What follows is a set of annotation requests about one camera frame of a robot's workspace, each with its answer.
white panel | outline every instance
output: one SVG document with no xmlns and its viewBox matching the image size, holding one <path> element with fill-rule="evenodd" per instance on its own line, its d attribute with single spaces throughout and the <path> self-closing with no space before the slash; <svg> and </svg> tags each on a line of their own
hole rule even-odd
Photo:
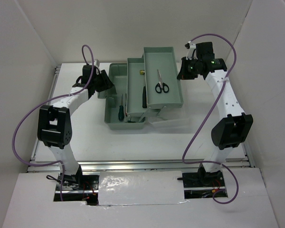
<svg viewBox="0 0 285 228">
<path fill-rule="evenodd" d="M 101 63 L 100 68 L 109 72 L 109 65 Z M 54 96 L 68 93 L 81 75 L 82 66 L 79 63 L 62 65 Z M 150 124 L 145 124 L 142 130 L 112 131 L 104 123 L 105 100 L 98 99 L 96 94 L 92 96 L 71 117 L 71 146 L 76 160 L 180 160 L 187 144 L 214 103 L 213 94 L 202 77 L 184 83 L 187 85 L 191 124 L 180 128 L 154 129 Z M 187 159 L 204 159 L 211 155 L 214 144 L 210 132 L 218 122 L 219 112 L 215 109 L 192 144 Z M 245 158 L 243 148 L 235 148 L 228 158 Z M 54 160 L 51 151 L 40 142 L 36 161 Z"/>
<path fill-rule="evenodd" d="M 24 114 L 48 96 L 54 69 L 34 31 L 11 0 L 0 0 L 0 227 L 16 183 L 25 171 L 13 155 L 13 131 Z M 37 112 L 24 124 L 16 148 L 29 159 Z"/>
<path fill-rule="evenodd" d="M 102 172 L 99 205 L 152 205 L 184 203 L 181 171 Z"/>
<path fill-rule="evenodd" d="M 232 170 L 240 191 L 245 190 L 246 194 L 231 204 L 219 205 L 213 199 L 190 199 L 178 205 L 125 207 L 53 202 L 56 183 L 47 180 L 46 173 L 20 174 L 3 227 L 277 228 L 259 170 Z M 227 189 L 234 186 L 231 176 L 226 175 L 225 181 Z M 263 189 L 258 187 L 258 192 L 252 192 L 255 186 L 263 186 Z"/>
<path fill-rule="evenodd" d="M 140 57 L 143 47 L 173 46 L 176 59 L 185 43 L 202 33 L 237 37 L 251 0 L 19 0 L 58 63 L 82 62 L 78 50 L 89 44 L 101 61 Z M 218 38 L 215 53 L 230 48 Z"/>
<path fill-rule="evenodd" d="M 230 81 L 254 118 L 247 141 L 285 228 L 285 3 L 253 1 L 235 48 L 238 61 Z"/>
</svg>

white wall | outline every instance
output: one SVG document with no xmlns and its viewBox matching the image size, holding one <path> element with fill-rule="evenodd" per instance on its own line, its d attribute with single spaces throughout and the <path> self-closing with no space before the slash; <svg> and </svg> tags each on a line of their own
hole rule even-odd
<svg viewBox="0 0 285 228">
<path fill-rule="evenodd" d="M 140 57 L 143 47 L 173 46 L 177 60 L 184 44 L 211 32 L 235 41 L 251 0 L 19 0 L 58 63 L 83 62 L 78 49 L 92 47 L 101 61 Z M 218 57 L 229 48 L 217 39 Z"/>
<path fill-rule="evenodd" d="M 238 61 L 230 81 L 254 118 L 247 141 L 285 228 L 285 3 L 254 0 L 235 48 Z"/>
<path fill-rule="evenodd" d="M 13 131 L 29 109 L 47 98 L 53 75 L 51 61 L 15 2 L 0 0 L 0 227 L 18 173 L 26 170 L 11 150 Z M 37 115 L 17 137 L 16 147 L 26 160 L 36 139 Z"/>
</svg>

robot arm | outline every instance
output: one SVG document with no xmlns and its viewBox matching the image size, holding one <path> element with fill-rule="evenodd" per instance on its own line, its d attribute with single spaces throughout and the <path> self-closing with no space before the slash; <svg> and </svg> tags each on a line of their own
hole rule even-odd
<svg viewBox="0 0 285 228">
<path fill-rule="evenodd" d="M 182 65 L 177 79 L 195 79 L 202 75 L 212 90 L 215 99 L 218 97 L 224 80 L 225 89 L 217 103 L 220 122 L 212 129 L 211 138 L 216 146 L 211 156 L 205 160 L 223 163 L 232 149 L 244 142 L 253 123 L 252 115 L 246 115 L 233 92 L 227 78 L 227 67 L 223 59 L 215 58 L 212 42 L 185 45 L 188 55 L 182 58 Z M 217 164 L 203 165 L 205 172 L 214 173 L 220 170 Z"/>
<path fill-rule="evenodd" d="M 65 166 L 63 181 L 69 183 L 79 184 L 82 179 L 81 167 L 69 144 L 72 139 L 71 115 L 80 105 L 88 101 L 95 91 L 102 92 L 114 86 L 106 72 L 99 70 L 98 65 L 98 60 L 95 60 L 92 80 L 85 90 L 64 97 L 53 105 L 43 105 L 39 110 L 38 139 L 49 147 L 57 161 L 63 162 Z M 83 75 L 76 80 L 70 94 L 81 90 L 87 84 L 91 71 L 90 65 L 83 66 Z"/>
</svg>

white tabletop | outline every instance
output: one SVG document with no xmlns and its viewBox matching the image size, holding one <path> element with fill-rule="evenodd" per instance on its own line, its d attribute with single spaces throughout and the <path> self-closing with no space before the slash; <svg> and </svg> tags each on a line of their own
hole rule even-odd
<svg viewBox="0 0 285 228">
<path fill-rule="evenodd" d="M 62 64 L 54 95 L 66 94 L 82 75 L 82 63 Z M 101 63 L 109 72 L 110 63 Z M 146 123 L 142 130 L 113 131 L 105 124 L 105 100 L 94 94 L 72 115 L 72 150 L 77 161 L 180 160 L 190 139 L 211 108 L 214 97 L 202 77 L 182 82 L 188 93 L 190 125 L 178 128 L 154 128 Z M 217 108 L 192 144 L 187 159 L 205 159 L 213 150 L 211 129 L 219 122 Z M 242 146 L 235 148 L 229 159 L 245 158 Z M 51 151 L 38 142 L 36 161 L 54 161 Z"/>
<path fill-rule="evenodd" d="M 4 228 L 278 228 L 260 170 L 233 168 L 239 183 L 234 202 L 190 199 L 174 205 L 86 206 L 82 201 L 53 202 L 55 181 L 47 173 L 19 174 Z M 229 198 L 234 180 L 223 169 Z"/>
</svg>

purple cable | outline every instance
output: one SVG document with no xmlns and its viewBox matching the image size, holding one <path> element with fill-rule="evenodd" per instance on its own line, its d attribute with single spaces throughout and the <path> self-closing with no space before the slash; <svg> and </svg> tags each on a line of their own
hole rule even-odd
<svg viewBox="0 0 285 228">
<path fill-rule="evenodd" d="M 47 102 L 50 102 L 52 100 L 55 100 L 55 99 L 59 99 L 59 98 L 62 98 L 62 97 L 66 97 L 66 96 L 70 96 L 70 95 L 76 95 L 76 94 L 79 94 L 81 93 L 83 90 L 85 90 L 87 88 L 87 86 L 89 85 L 91 79 L 92 79 L 92 76 L 93 76 L 93 70 L 94 70 L 94 57 L 93 57 L 93 52 L 91 50 L 91 48 L 88 46 L 88 45 L 83 45 L 82 48 L 81 48 L 81 51 L 82 51 L 82 55 L 84 57 L 84 60 L 85 60 L 85 63 L 88 65 L 88 62 L 86 61 L 86 57 L 85 57 L 85 54 L 84 54 L 84 47 L 87 47 L 91 53 L 91 57 L 92 57 L 92 71 L 91 71 L 91 75 L 89 77 L 89 80 L 87 82 L 87 84 L 85 85 L 85 87 L 83 87 L 81 90 L 73 93 L 73 94 L 64 94 L 64 95 L 60 95 L 60 96 L 56 96 L 56 97 L 53 97 L 53 98 L 50 98 L 40 104 L 38 104 L 37 106 L 35 106 L 32 110 L 30 110 L 23 118 L 22 120 L 19 122 L 19 124 L 17 125 L 16 129 L 15 129 L 15 132 L 13 134 L 13 139 L 12 139 L 12 142 L 11 142 L 11 147 L 13 149 L 13 152 L 14 152 L 14 155 L 16 156 L 16 158 L 21 161 L 22 163 L 26 164 L 26 165 L 30 165 L 30 166 L 35 166 L 35 167 L 42 167 L 42 166 L 48 166 L 48 165 L 53 165 L 53 164 L 57 164 L 57 163 L 61 163 L 61 166 L 62 166 L 62 175 L 61 175 L 61 183 L 60 183 L 60 199 L 61 201 L 63 201 L 62 199 L 62 186 L 63 186 L 63 178 L 64 178 L 64 175 L 65 175 L 65 166 L 64 164 L 62 163 L 61 160 L 59 161 L 54 161 L 54 162 L 50 162 L 50 163 L 46 163 L 46 164 L 33 164 L 33 163 L 30 163 L 28 161 L 25 161 L 23 160 L 22 158 L 20 158 L 20 156 L 18 155 L 17 151 L 16 151 L 16 147 L 15 147 L 15 140 L 16 140 L 16 135 L 17 135 L 17 132 L 20 128 L 20 126 L 23 124 L 23 122 L 26 120 L 26 118 L 33 112 L 35 111 L 36 109 L 38 109 L 40 106 L 46 104 Z"/>
<path fill-rule="evenodd" d="M 232 71 L 234 65 L 236 64 L 236 61 L 237 61 L 237 53 L 236 53 L 236 50 L 234 49 L 234 46 L 230 43 L 229 40 L 227 40 L 227 39 L 224 38 L 223 36 L 220 36 L 220 35 L 214 34 L 214 33 L 206 33 L 206 34 L 199 35 L 199 36 L 193 38 L 193 39 L 191 40 L 191 42 L 194 41 L 194 40 L 197 39 L 197 38 L 204 37 L 204 36 L 215 36 L 215 37 L 219 37 L 219 38 L 223 39 L 224 41 L 226 41 L 226 42 L 230 45 L 230 47 L 232 48 L 233 54 L 234 54 L 234 60 L 233 60 L 232 66 L 230 67 L 230 70 L 227 72 L 227 74 L 226 74 L 226 76 L 225 76 L 225 78 L 227 78 L 227 77 L 229 76 L 230 72 Z M 231 203 L 232 201 L 235 200 L 235 198 L 236 198 L 237 195 L 238 195 L 238 180 L 237 180 L 237 178 L 235 177 L 234 173 L 233 173 L 226 165 L 221 164 L 221 163 L 216 162 L 216 161 L 194 161 L 194 162 L 193 162 L 193 161 L 185 161 L 185 157 L 186 157 L 186 154 L 187 154 L 189 148 L 191 147 L 192 143 L 194 142 L 194 140 L 196 139 L 196 137 L 197 137 L 198 134 L 200 133 L 201 129 L 203 128 L 203 126 L 205 125 L 205 123 L 206 123 L 206 121 L 208 120 L 209 116 L 211 115 L 212 111 L 214 110 L 215 106 L 217 105 L 217 103 L 218 103 L 220 97 L 221 97 L 222 94 L 223 94 L 225 85 L 226 85 L 226 81 L 224 80 L 222 89 L 221 89 L 220 93 L 218 94 L 217 99 L 215 100 L 213 106 L 210 108 L 210 110 L 209 110 L 209 112 L 207 113 L 205 119 L 203 120 L 203 122 L 202 122 L 201 125 L 199 126 L 198 130 L 195 132 L 193 138 L 192 138 L 191 141 L 189 142 L 189 144 L 188 144 L 187 148 L 185 149 L 185 152 L 184 152 L 184 154 L 182 155 L 182 158 L 181 158 L 181 160 L 182 160 L 182 162 L 183 162 L 184 164 L 213 163 L 213 164 L 222 165 L 224 168 L 226 168 L 226 169 L 231 173 L 231 175 L 233 176 L 233 178 L 234 178 L 234 180 L 235 180 L 235 182 L 236 182 L 236 186 L 237 186 L 236 193 L 235 193 L 234 197 L 233 197 L 231 200 L 229 200 L 229 201 L 227 201 L 227 202 L 219 202 L 219 201 L 217 201 L 217 200 L 214 198 L 214 196 L 215 196 L 218 192 L 221 192 L 221 191 L 224 191 L 224 190 L 218 190 L 218 191 L 216 191 L 216 192 L 212 195 L 212 198 L 214 199 L 214 201 L 216 201 L 217 203 L 220 203 L 220 204 L 228 204 L 228 203 Z"/>
</svg>

